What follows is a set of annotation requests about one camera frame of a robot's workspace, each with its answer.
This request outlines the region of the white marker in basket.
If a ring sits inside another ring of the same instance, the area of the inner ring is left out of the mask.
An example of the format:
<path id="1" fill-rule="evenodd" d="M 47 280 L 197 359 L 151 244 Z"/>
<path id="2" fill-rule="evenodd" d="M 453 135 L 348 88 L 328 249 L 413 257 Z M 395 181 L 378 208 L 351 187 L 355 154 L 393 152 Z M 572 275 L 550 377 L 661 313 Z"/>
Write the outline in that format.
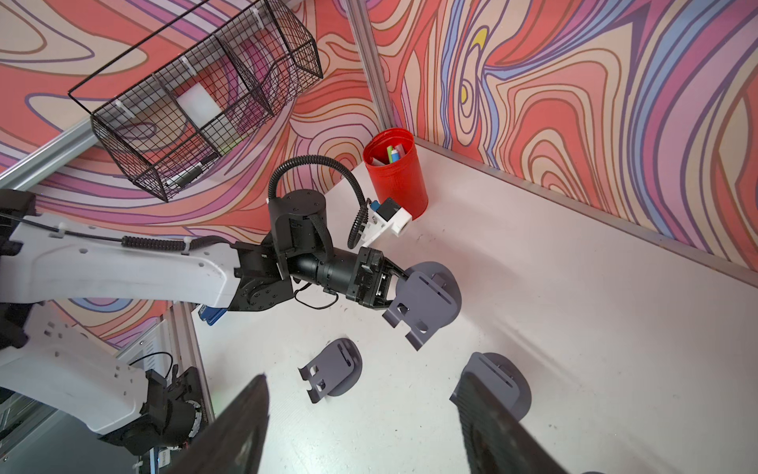
<path id="1" fill-rule="evenodd" d="M 176 187 L 179 189 L 187 187 L 190 183 L 193 183 L 193 181 L 195 181 L 195 179 L 197 179 L 200 175 L 203 175 L 207 168 L 219 158 L 220 155 L 218 153 L 209 154 L 201 158 L 199 162 L 195 163 L 195 165 L 191 165 L 191 167 L 189 167 L 189 169 L 186 171 L 183 171 L 169 179 L 168 185 L 170 187 Z"/>

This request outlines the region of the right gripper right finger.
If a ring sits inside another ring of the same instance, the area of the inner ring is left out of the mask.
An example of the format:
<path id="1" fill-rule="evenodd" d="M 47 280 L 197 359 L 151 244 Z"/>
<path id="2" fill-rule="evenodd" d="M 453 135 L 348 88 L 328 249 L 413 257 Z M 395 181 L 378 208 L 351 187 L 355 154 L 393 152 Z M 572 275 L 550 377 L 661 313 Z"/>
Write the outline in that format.
<path id="1" fill-rule="evenodd" d="M 565 471 L 476 375 L 466 373 L 461 377 L 455 405 L 471 472 Z"/>

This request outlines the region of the blue stapler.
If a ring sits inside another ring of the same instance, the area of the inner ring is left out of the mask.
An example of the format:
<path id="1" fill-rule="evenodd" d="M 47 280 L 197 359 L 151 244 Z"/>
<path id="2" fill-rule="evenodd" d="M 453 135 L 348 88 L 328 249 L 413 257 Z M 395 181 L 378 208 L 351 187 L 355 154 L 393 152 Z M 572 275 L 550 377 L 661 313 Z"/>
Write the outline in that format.
<path id="1" fill-rule="evenodd" d="M 215 308 L 215 307 L 209 307 L 206 305 L 201 305 L 199 306 L 199 308 L 197 308 L 197 314 L 199 314 L 199 319 L 202 322 L 205 322 L 205 324 L 207 324 L 208 326 L 213 326 L 227 312 L 228 310 L 226 308 Z"/>

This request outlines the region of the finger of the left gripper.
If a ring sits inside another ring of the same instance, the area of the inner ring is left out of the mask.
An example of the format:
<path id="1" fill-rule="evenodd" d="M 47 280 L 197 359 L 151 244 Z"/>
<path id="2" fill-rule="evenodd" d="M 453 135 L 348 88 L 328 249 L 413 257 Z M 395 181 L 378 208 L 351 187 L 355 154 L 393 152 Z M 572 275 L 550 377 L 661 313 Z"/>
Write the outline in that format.
<path id="1" fill-rule="evenodd" d="M 378 295 L 395 296 L 408 277 L 409 275 L 393 261 L 385 260 L 382 265 Z"/>

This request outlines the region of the grey phone stand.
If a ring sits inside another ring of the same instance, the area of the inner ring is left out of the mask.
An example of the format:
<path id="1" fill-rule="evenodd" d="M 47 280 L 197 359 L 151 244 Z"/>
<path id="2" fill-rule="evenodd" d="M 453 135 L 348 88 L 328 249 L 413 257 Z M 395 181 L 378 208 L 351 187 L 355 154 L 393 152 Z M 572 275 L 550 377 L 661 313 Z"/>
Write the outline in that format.
<path id="1" fill-rule="evenodd" d="M 310 384 L 307 390 L 312 404 L 327 397 L 339 397 L 359 381 L 362 357 L 357 345 L 347 338 L 339 338 L 327 345 L 319 355 L 298 369 L 302 380 Z"/>
<path id="2" fill-rule="evenodd" d="M 475 352 L 466 363 L 450 401 L 457 403 L 463 376 L 476 375 L 517 421 L 522 421 L 532 405 L 532 391 L 526 377 L 504 355 Z"/>
<path id="3" fill-rule="evenodd" d="M 405 323 L 406 339 L 416 351 L 460 314 L 462 293 L 452 272 L 438 262 L 408 268 L 410 276 L 399 280 L 396 295 L 383 318 L 393 327 Z"/>

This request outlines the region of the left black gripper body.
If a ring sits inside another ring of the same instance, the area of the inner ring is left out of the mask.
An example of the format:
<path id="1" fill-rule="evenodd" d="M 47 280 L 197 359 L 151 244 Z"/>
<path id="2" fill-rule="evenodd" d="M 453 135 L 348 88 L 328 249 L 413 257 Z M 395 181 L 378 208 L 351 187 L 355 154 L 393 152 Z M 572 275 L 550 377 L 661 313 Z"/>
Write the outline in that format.
<path id="1" fill-rule="evenodd" d="M 361 247 L 357 253 L 335 250 L 322 266 L 322 286 L 368 308 L 388 308 L 394 263 L 376 249 Z"/>

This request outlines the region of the red cylindrical pen cup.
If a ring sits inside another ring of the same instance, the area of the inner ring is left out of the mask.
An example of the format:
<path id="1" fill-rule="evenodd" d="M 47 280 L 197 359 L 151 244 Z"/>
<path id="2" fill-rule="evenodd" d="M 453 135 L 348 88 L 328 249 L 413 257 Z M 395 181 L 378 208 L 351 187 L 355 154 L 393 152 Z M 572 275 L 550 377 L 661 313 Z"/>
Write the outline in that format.
<path id="1" fill-rule="evenodd" d="M 404 128 L 388 128 L 362 152 L 370 181 L 382 203 L 392 199 L 414 220 L 428 208 L 428 193 L 414 136 Z"/>

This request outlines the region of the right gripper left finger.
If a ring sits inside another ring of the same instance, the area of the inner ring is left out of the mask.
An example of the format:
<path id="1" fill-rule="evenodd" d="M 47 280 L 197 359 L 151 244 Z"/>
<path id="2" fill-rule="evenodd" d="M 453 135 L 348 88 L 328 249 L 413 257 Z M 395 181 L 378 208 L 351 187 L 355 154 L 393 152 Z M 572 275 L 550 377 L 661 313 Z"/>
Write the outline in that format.
<path id="1" fill-rule="evenodd" d="M 167 473 L 258 473 L 270 420 L 266 375 L 254 377 Z"/>

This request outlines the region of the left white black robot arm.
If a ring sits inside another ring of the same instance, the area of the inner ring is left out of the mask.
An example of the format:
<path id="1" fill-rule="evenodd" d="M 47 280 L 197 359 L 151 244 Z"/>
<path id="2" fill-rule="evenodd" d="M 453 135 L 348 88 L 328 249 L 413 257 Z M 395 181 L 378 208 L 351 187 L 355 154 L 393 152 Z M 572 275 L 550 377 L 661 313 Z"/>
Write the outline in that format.
<path id="1" fill-rule="evenodd" d="M 278 183 L 296 168 L 337 171 L 353 189 L 358 213 L 347 248 L 334 245 L 326 200 Z M 69 298 L 165 300 L 227 311 L 266 311 L 305 282 L 371 309 L 391 305 L 392 280 L 407 273 L 382 252 L 361 246 L 369 204 L 353 173 L 337 160 L 306 155 L 282 163 L 268 183 L 270 233 L 263 242 L 219 236 L 156 239 L 38 213 L 33 193 L 1 194 L 1 385 L 62 411 L 107 444 L 142 455 L 182 448 L 205 427 L 197 371 L 161 375 L 105 353 L 47 311 Z"/>

